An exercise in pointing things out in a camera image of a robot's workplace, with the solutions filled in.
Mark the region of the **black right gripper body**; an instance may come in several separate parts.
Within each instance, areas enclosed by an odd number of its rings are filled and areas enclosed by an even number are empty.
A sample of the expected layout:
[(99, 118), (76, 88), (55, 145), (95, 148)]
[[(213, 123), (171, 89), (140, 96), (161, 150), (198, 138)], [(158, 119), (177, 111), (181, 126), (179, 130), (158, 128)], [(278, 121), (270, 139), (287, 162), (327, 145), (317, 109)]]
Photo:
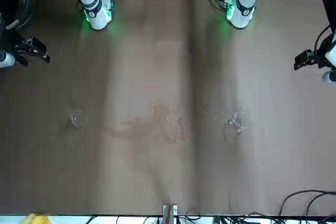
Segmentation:
[(47, 47), (36, 37), (29, 36), (15, 46), (15, 59), (24, 67), (28, 66), (25, 56), (33, 56), (42, 59), (45, 63), (50, 63), (50, 56)]

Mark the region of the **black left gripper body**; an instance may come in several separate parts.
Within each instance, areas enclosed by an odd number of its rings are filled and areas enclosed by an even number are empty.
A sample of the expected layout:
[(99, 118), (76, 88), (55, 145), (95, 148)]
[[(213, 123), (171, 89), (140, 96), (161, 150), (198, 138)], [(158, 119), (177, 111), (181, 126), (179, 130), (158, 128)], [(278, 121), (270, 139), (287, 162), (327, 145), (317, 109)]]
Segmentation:
[(318, 65), (318, 68), (331, 67), (331, 63), (325, 57), (325, 51), (318, 49), (316, 52), (307, 49), (295, 57), (293, 67), (295, 70), (305, 66)]

